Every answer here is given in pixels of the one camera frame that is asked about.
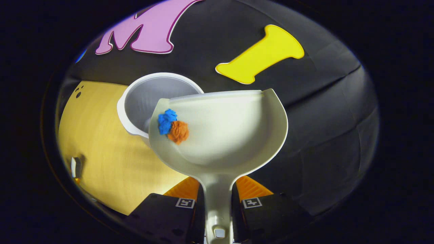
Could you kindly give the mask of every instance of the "yellow wooden table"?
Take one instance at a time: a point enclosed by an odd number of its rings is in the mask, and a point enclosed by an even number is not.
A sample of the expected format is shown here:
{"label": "yellow wooden table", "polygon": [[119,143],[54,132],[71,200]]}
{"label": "yellow wooden table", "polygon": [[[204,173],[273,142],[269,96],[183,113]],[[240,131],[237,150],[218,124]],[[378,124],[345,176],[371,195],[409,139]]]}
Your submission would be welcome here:
{"label": "yellow wooden table", "polygon": [[72,157],[84,158],[80,186],[85,191],[128,215],[150,193],[164,194],[187,176],[166,166],[138,136],[125,131],[116,104],[126,88],[80,82],[60,119],[59,147],[67,167]]}

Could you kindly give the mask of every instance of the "white rim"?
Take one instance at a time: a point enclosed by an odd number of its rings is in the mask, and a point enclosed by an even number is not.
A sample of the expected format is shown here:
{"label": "white rim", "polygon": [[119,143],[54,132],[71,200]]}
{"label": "white rim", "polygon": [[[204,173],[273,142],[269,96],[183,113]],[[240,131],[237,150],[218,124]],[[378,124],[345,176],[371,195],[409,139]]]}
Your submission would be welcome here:
{"label": "white rim", "polygon": [[153,73],[153,74],[145,75],[143,77],[138,78],[131,85],[129,85],[127,87],[127,89],[124,91],[124,94],[122,94],[122,96],[119,99],[118,104],[117,104],[119,119],[121,120],[121,123],[124,126],[125,130],[131,135],[140,135],[142,137],[149,138],[148,133],[137,128],[128,119],[128,116],[125,112],[125,98],[127,97],[127,94],[129,93],[129,91],[131,89],[133,89],[134,87],[136,87],[137,85],[141,84],[142,82],[146,82],[147,80],[150,80],[152,78],[157,78],[157,77],[170,77],[170,78],[182,80],[183,82],[192,86],[199,94],[204,93],[202,91],[202,89],[196,83],[194,83],[191,79],[189,79],[185,76],[182,76],[182,75],[175,74],[175,73],[168,73],[168,72]]}

